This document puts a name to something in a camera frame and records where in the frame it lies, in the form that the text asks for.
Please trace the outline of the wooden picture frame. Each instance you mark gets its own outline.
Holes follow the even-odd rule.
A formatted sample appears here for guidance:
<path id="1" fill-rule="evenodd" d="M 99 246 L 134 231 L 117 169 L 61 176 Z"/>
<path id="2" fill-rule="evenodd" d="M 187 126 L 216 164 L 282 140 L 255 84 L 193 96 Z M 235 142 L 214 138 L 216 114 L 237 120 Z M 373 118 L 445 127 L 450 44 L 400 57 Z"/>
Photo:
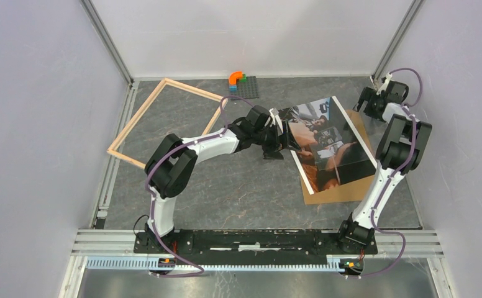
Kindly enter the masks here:
<path id="1" fill-rule="evenodd" d="M 166 135 L 198 137 L 211 132 L 227 104 L 220 103 L 227 93 L 223 79 L 163 78 L 117 134 L 107 153 L 144 169 Z"/>

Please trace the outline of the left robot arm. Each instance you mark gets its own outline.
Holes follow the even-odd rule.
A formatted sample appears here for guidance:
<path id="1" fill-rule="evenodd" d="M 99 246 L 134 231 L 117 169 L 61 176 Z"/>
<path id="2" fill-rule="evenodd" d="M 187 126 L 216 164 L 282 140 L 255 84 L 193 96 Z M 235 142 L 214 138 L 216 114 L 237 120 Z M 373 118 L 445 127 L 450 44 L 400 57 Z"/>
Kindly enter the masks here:
<path id="1" fill-rule="evenodd" d="M 281 160 L 282 150 L 300 151 L 287 121 L 276 109 L 253 106 L 248 114 L 216 132 L 200 137 L 167 135 L 145 166 L 145 189 L 151 195 L 146 231 L 149 245 L 158 253 L 173 244 L 173 215 L 176 198 L 189 183 L 194 168 L 203 161 L 258 145 L 266 160 Z"/>

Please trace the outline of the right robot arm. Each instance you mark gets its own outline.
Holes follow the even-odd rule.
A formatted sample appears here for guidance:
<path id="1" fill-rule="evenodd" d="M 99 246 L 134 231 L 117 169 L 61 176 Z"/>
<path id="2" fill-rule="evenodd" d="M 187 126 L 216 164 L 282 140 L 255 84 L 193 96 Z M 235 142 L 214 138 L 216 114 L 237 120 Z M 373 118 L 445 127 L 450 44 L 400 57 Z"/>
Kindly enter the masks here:
<path id="1" fill-rule="evenodd" d="M 336 244 L 344 253 L 377 251 L 375 232 L 379 230 L 381 211 L 398 183 L 423 158 L 432 125 L 410 113 L 404 102 L 408 94 L 408 85 L 385 78 L 377 91 L 365 87 L 353 108 L 388 126 L 376 149 L 374 180 L 364 199 L 339 228 Z"/>

